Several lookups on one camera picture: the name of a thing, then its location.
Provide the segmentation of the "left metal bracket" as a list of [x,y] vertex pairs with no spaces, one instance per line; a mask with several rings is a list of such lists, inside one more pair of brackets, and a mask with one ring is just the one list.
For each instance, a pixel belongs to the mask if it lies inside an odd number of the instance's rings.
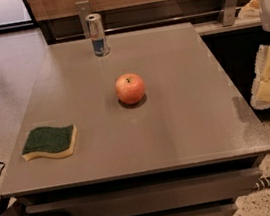
[[77,1],[75,6],[79,14],[79,21],[81,21],[81,27],[83,27],[83,33],[85,34],[85,38],[89,38],[90,33],[88,32],[85,18],[91,13],[90,1]]

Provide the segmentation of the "grey drawer cabinet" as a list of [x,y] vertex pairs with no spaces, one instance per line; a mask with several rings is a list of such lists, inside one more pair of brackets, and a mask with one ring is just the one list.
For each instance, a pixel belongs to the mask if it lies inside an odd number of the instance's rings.
[[[28,213],[70,216],[231,216],[251,192],[267,134],[189,24],[48,48],[0,194]],[[138,74],[145,94],[122,103],[115,83]],[[74,153],[22,157],[32,129],[78,130]]]

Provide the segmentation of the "green yellow sponge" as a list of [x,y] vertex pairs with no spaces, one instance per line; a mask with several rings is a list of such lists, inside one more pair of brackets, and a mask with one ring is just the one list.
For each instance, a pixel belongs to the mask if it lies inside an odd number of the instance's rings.
[[27,136],[22,150],[26,161],[34,158],[61,159],[74,153],[78,130],[74,124],[65,127],[38,127]]

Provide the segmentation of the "red apple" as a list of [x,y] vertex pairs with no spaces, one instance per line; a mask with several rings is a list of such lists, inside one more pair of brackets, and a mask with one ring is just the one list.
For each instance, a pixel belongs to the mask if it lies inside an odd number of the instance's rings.
[[122,74],[115,83],[118,99],[127,105],[137,104],[145,94],[145,84],[138,74]]

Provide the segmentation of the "right metal bracket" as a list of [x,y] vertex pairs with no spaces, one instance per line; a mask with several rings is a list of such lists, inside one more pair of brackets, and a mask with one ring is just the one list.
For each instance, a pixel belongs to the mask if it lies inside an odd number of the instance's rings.
[[235,23],[237,3],[238,0],[223,0],[218,22],[224,27],[233,26]]

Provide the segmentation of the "silver blue redbull can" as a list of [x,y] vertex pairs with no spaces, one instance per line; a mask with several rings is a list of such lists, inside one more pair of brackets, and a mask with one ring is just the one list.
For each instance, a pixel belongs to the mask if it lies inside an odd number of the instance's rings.
[[94,54],[98,57],[106,56],[110,51],[110,47],[108,46],[104,26],[102,26],[101,15],[91,13],[85,17],[85,20],[90,40],[92,40]]

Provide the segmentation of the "metal bracket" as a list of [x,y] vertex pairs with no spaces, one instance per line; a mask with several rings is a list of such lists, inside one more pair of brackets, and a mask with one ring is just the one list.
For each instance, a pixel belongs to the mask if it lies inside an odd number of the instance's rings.
[[85,34],[85,38],[89,38],[90,33],[88,32],[85,18],[91,13],[90,1],[77,1],[75,6],[79,14],[79,21],[81,21],[81,27],[83,27],[83,33]]
[[223,0],[218,22],[224,27],[233,26],[235,23],[237,3],[238,0]]

